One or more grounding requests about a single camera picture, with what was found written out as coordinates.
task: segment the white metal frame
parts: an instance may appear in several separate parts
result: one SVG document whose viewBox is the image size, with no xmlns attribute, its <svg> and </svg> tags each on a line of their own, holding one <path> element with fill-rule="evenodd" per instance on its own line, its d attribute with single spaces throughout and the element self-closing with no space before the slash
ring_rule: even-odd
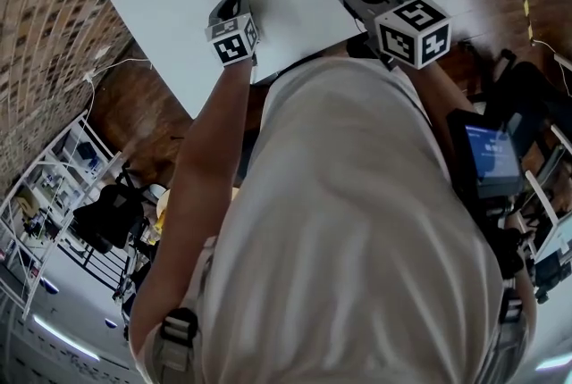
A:
<svg viewBox="0 0 572 384">
<path fill-rule="evenodd" d="M 116 163 L 118 158 L 121 156 L 121 153 L 113 154 L 105 146 L 105 144 L 97 136 L 96 132 L 88 125 L 88 122 L 86 120 L 87 114 L 88 114 L 87 111 L 84 111 L 83 113 L 81 113 L 72 122 L 70 122 L 70 124 L 67 125 L 44 148 L 44 150 L 38 155 L 38 157 L 36 157 L 36 159 L 34 159 L 34 161 L 26 169 L 26 171 L 19 177 L 19 179 L 16 181 L 16 183 L 14 184 L 14 186 L 12 187 L 12 189 L 10 190 L 10 192 L 8 193 L 8 195 L 6 196 L 6 198 L 4 199 L 2 204 L 0 205 L 0 218 L 4 214 L 4 211 L 6 210 L 6 208 L 8 208 L 10 219 L 12 221 L 12 223 L 6 223 L 4 220 L 0 219 L 0 228 L 4 228 L 8 232 L 9 236 L 13 239 L 14 245 L 15 245 L 13 253 L 12 253 L 9 261 L 7 262 L 7 266 L 10 267 L 12 265 L 13 260 L 15 259 L 16 255 L 18 255 L 18 258 L 20 259 L 21 265 L 22 265 L 23 270 L 24 270 L 24 276 L 25 276 L 24 290 L 22 291 L 22 294 L 19 295 L 19 294 L 15 293 L 14 290 L 11 287 L 9 287 L 8 283 L 6 281 L 4 281 L 2 278 L 0 278 L 0 289 L 3 290 L 5 292 L 5 294 L 10 299 L 12 299 L 17 306 L 19 306 L 22 309 L 22 311 L 23 311 L 22 317 L 24 319 L 26 318 L 26 316 L 29 313 L 31 303 L 33 301 L 34 295 L 36 294 L 36 290 L 38 289 L 38 285 L 39 285 L 39 282 L 42 278 L 42 275 L 44 274 L 44 271 L 46 269 L 46 265 L 49 261 L 49 258 L 51 256 L 51 254 L 54 252 L 54 250 L 57 248 L 60 241 L 62 240 L 62 237 L 63 237 L 65 231 L 68 229 L 68 227 L 72 223 L 73 210 L 78 208 L 84 201 L 86 201 L 86 199 L 88 199 L 90 192 L 102 180 L 102 178 L 108 173 L 110 168 Z M 87 135 L 88 139 L 90 139 L 92 141 L 96 141 L 102 148 L 104 148 L 104 150 L 105 150 L 104 152 L 101 152 L 99 149 L 97 149 L 97 152 L 99 152 L 100 154 L 102 154 L 104 156 L 106 163 L 99 170 L 97 176 L 94 179 L 93 178 L 91 178 L 91 179 L 90 178 L 83 178 L 83 176 L 81 176 L 84 180 L 89 179 L 90 183 L 88 184 L 87 188 L 82 189 L 83 190 L 82 195 L 71 203 L 71 206 L 69 208 L 69 212 L 67 214 L 65 214 L 65 216 L 63 217 L 63 222 L 61 224 L 62 227 L 60 228 L 60 231 L 58 232 L 57 236 L 55 237 L 54 242 L 52 242 L 48 245 L 43 256 L 40 258 L 40 257 L 37 257 L 36 255 L 34 255 L 34 253 L 31 252 L 26 247 L 26 245 L 24 243 L 22 243 L 21 240 L 17 237 L 16 232 L 15 232 L 15 228 L 14 228 L 14 224 L 13 224 L 13 211 L 12 211 L 11 202 L 12 202 L 13 198 L 15 197 L 16 193 L 19 191 L 22 184 L 25 184 L 25 179 L 28 178 L 28 176 L 32 173 L 32 171 L 39 165 L 53 165 L 53 166 L 60 165 L 62 167 L 70 166 L 73 169 L 75 169 L 77 171 L 77 173 L 79 173 L 80 175 L 82 172 L 86 171 L 84 168 L 82 168 L 79 165 L 77 165 L 76 163 L 74 163 L 71 158 L 70 158 L 69 163 L 64 163 L 64 162 L 59 162 L 57 160 L 52 160 L 52 159 L 54 159 L 54 157 L 51 157 L 51 154 L 50 154 L 50 152 L 54 148 L 54 146 L 68 132 L 72 131 L 72 129 L 74 129 L 76 127 L 76 125 L 78 125 L 78 124 L 83 126 L 84 131 L 83 131 L 82 135 Z M 75 182 L 77 184 L 77 180 L 75 180 L 70 173 L 69 173 L 69 175 L 64 174 L 64 177 L 68 181 L 70 181 L 71 183 Z M 22 261 L 22 257 L 21 257 L 22 249 L 24 249 L 26 254 L 31 259 L 35 260 L 36 264 L 38 265 L 38 276 L 36 278 L 30 278 L 28 272 L 26 271 L 25 266 L 23 265 L 23 261 Z"/>
<path fill-rule="evenodd" d="M 562 131 L 556 125 L 552 125 L 551 130 L 552 130 L 552 133 L 554 133 L 554 135 L 556 136 L 556 138 L 559 139 L 560 143 L 566 148 L 566 150 L 570 154 L 572 154 L 572 143 L 570 143 L 570 141 L 566 138 L 566 136 L 564 136 Z M 564 221 L 571 220 L 572 215 L 569 213 L 566 216 L 559 219 L 556 215 L 556 212 L 554 211 L 554 208 L 551 205 L 550 200 L 548 199 L 548 197 L 544 193 L 542 186 L 540 185 L 540 183 L 538 182 L 536 177 L 533 175 L 533 173 L 530 171 L 527 171 L 526 172 L 526 179 L 528 179 L 528 182 L 530 183 L 531 187 L 533 188 L 533 191 L 535 192 L 536 196 L 538 196 L 538 199 L 542 203 L 544 209 L 546 210 L 546 213 L 547 213 L 549 219 L 552 222 L 552 229 L 551 229 L 550 233 L 548 234 L 548 236 L 546 237 L 546 239 L 544 240 L 543 245 L 540 246 L 540 248 L 535 252 L 534 259 L 536 261 L 538 261 L 539 258 L 542 260 L 544 250 L 548 247 L 548 245 L 552 242 L 552 240 L 558 239 L 558 238 L 560 240 L 560 250 L 562 252 L 567 252 L 568 251 L 568 241 L 563 237 L 559 237 L 559 226 Z"/>
</svg>

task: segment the white metal rack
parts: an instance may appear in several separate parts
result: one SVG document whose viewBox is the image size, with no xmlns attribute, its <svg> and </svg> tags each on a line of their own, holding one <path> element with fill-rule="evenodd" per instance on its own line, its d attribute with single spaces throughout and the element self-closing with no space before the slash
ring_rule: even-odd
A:
<svg viewBox="0 0 572 384">
<path fill-rule="evenodd" d="M 87 111 L 63 129 L 16 181 L 0 205 L 0 289 L 28 315 L 50 255 L 73 220 L 73 211 L 97 200 L 103 179 L 115 168 L 121 153 L 113 154 L 89 127 Z M 83 158 L 74 149 L 83 143 L 93 151 Z M 44 211 L 42 218 L 55 225 L 51 237 L 34 237 L 24 228 L 24 212 L 16 197 L 23 189 L 31 193 Z M 40 226 L 40 235 L 46 232 Z"/>
</svg>

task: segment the blue screen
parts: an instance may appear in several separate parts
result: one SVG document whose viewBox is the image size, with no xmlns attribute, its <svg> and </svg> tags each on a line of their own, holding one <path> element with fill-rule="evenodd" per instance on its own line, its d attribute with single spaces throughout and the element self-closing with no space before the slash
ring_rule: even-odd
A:
<svg viewBox="0 0 572 384">
<path fill-rule="evenodd" d="M 465 128 L 479 178 L 514 178 L 520 174 L 517 156 L 507 133 L 472 125 Z"/>
</svg>

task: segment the wooden floor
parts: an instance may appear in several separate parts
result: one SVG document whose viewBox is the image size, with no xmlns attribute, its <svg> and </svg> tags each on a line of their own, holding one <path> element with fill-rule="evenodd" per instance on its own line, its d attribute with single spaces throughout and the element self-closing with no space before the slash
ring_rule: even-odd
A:
<svg viewBox="0 0 572 384">
<path fill-rule="evenodd" d="M 455 45 L 440 64 L 462 90 L 476 92 L 480 77 L 471 54 L 456 45 L 461 40 L 469 40 L 490 61 L 502 48 L 511 49 L 519 60 L 535 63 L 557 88 L 564 90 L 561 72 L 549 49 L 529 43 L 522 0 L 444 1 L 454 17 Z M 534 36 L 572 58 L 572 0 L 529 2 Z M 257 126 L 264 98 L 263 89 L 253 90 L 249 128 Z M 91 121 L 112 146 L 129 155 L 144 180 L 163 183 L 172 173 L 179 145 L 172 137 L 182 136 L 191 123 L 156 72 L 137 63 L 125 63 L 103 81 Z"/>
</svg>

